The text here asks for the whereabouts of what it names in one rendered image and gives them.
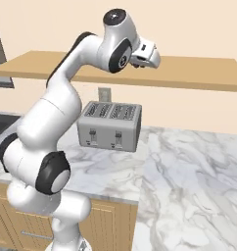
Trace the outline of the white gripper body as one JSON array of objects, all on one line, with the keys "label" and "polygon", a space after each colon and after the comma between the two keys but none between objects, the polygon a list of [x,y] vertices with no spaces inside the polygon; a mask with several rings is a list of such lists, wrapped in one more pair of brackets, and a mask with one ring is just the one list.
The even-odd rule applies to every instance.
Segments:
[{"label": "white gripper body", "polygon": [[129,63],[139,65],[142,68],[153,68],[157,69],[160,65],[161,57],[156,46],[147,47],[144,50],[138,49],[132,53]]}]

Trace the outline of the grey four-slot toaster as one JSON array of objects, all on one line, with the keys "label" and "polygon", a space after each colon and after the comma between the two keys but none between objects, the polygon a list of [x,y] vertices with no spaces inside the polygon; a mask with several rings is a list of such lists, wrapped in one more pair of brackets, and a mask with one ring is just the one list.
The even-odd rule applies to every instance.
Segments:
[{"label": "grey four-slot toaster", "polygon": [[135,152],[141,118],[141,105],[90,101],[77,120],[79,144]]}]

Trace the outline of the dark hob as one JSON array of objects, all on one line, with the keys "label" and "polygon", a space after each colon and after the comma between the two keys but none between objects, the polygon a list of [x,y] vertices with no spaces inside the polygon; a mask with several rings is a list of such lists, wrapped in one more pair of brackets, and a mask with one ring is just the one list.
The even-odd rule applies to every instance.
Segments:
[{"label": "dark hob", "polygon": [[20,116],[0,114],[0,134],[9,126],[15,123]]}]

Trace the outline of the wooden base cabinets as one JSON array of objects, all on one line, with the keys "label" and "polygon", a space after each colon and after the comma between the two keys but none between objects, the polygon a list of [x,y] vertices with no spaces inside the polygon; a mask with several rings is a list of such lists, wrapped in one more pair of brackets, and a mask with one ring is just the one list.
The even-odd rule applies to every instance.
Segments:
[{"label": "wooden base cabinets", "polygon": [[[21,231],[52,236],[50,217],[21,213],[6,197],[7,184],[0,182],[0,247],[18,251],[44,251],[52,240],[21,234]],[[138,206],[92,199],[88,218],[79,224],[93,251],[131,251]]]}]

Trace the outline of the wooden wall shelf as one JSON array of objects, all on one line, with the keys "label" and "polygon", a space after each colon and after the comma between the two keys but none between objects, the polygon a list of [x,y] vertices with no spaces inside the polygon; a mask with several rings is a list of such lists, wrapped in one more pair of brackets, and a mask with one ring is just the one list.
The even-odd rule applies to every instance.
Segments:
[{"label": "wooden wall shelf", "polygon": [[[46,79],[65,55],[65,52],[29,51],[1,64],[0,76]],[[84,66],[72,80],[237,92],[237,62],[234,59],[162,56],[156,70],[127,65],[120,73],[109,74]]]}]

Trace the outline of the grey wall outlet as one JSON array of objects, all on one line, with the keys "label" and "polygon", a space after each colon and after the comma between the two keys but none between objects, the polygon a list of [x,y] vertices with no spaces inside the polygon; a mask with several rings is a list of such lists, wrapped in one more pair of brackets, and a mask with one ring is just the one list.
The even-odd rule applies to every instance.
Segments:
[{"label": "grey wall outlet", "polygon": [[99,87],[98,95],[100,102],[111,102],[112,101],[112,90],[108,87]]}]

